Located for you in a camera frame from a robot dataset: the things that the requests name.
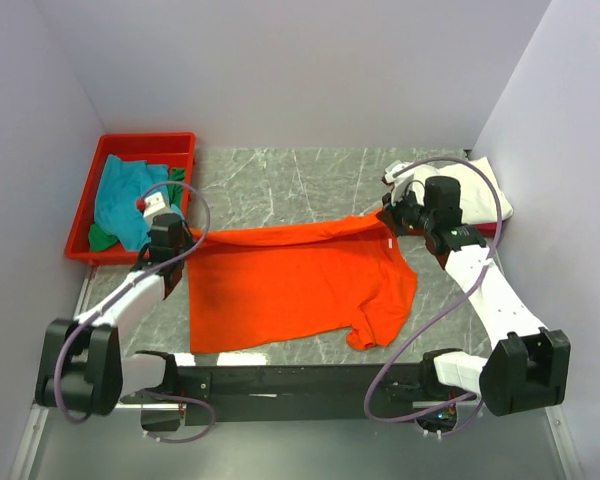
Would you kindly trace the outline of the orange t shirt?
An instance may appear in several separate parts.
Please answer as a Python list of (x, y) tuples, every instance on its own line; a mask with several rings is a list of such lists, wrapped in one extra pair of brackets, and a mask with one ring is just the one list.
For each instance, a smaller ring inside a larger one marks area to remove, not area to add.
[(189, 348), (237, 351), (344, 329), (352, 349), (387, 347), (418, 276), (377, 213), (211, 232), (187, 260)]

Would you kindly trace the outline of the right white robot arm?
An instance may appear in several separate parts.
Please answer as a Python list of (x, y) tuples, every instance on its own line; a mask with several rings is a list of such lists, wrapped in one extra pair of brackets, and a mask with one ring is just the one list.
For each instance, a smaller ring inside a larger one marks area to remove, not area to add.
[(571, 343), (527, 309), (490, 256), (490, 244), (464, 223), (459, 181), (430, 177), (423, 197), (405, 175), (387, 173), (383, 181), (390, 188), (383, 197), (389, 227), (423, 234), (427, 250), (467, 294), (492, 348), (488, 358), (461, 350), (427, 353), (418, 377), (422, 393), (440, 399), (457, 387), (478, 395), (496, 416), (561, 404)]

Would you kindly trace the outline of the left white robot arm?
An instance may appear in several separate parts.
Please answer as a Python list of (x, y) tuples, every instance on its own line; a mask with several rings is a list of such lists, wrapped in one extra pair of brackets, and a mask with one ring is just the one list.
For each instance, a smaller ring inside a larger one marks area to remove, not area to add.
[(197, 245), (179, 215), (154, 217), (149, 243), (123, 283), (90, 310), (47, 327), (35, 402), (82, 423), (92, 415), (108, 415), (120, 398), (141, 390), (159, 402), (173, 399), (180, 388), (175, 357), (149, 350), (124, 357), (121, 339), (171, 294), (182, 278), (184, 259)]

